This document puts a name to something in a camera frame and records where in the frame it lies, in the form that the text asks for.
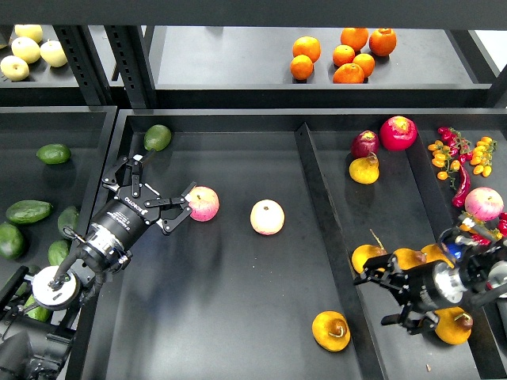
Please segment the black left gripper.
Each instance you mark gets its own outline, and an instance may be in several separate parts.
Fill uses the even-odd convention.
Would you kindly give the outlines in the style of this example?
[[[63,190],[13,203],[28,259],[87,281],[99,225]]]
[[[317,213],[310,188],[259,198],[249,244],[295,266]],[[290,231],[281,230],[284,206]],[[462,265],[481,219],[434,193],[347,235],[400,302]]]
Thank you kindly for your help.
[[[143,167],[155,153],[152,149],[144,155],[121,156],[101,177],[102,186],[116,195],[92,217],[87,242],[104,256],[128,251],[149,226],[157,225],[169,235],[192,214],[189,193],[195,181],[170,198],[149,188],[141,191]]]

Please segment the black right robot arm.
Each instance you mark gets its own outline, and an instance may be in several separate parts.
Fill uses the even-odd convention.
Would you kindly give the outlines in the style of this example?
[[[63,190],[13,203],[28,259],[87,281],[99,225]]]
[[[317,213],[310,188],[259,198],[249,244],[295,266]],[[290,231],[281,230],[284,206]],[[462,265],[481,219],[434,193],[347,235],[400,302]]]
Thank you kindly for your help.
[[[436,331],[450,344],[471,334],[473,319],[462,305],[481,307],[506,294],[506,238],[470,217],[420,250],[361,245],[351,262],[356,285],[379,285],[401,308],[382,325],[400,325],[411,335]]]

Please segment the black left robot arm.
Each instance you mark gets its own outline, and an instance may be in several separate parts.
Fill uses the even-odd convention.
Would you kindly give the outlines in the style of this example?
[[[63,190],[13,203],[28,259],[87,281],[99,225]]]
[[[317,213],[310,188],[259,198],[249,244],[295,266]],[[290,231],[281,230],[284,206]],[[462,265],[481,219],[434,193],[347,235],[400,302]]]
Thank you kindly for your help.
[[[132,259],[131,247],[150,226],[170,234],[192,213],[191,183],[179,196],[163,197],[142,179],[153,155],[121,157],[101,178],[113,197],[91,218],[85,235],[70,227],[75,246],[58,266],[32,274],[19,267],[1,290],[1,377],[56,379],[76,334],[82,307]]]

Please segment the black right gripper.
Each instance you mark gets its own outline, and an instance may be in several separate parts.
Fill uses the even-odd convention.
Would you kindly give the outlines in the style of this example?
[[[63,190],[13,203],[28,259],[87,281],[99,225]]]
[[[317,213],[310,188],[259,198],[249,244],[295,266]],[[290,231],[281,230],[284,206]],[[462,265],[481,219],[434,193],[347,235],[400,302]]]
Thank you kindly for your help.
[[[353,285],[368,282],[389,290],[403,306],[399,313],[384,316],[380,324],[399,325],[410,335],[434,331],[438,325],[434,311],[458,306],[467,292],[459,269],[445,261],[435,260],[401,269],[393,253],[366,260],[364,270],[353,280]]]

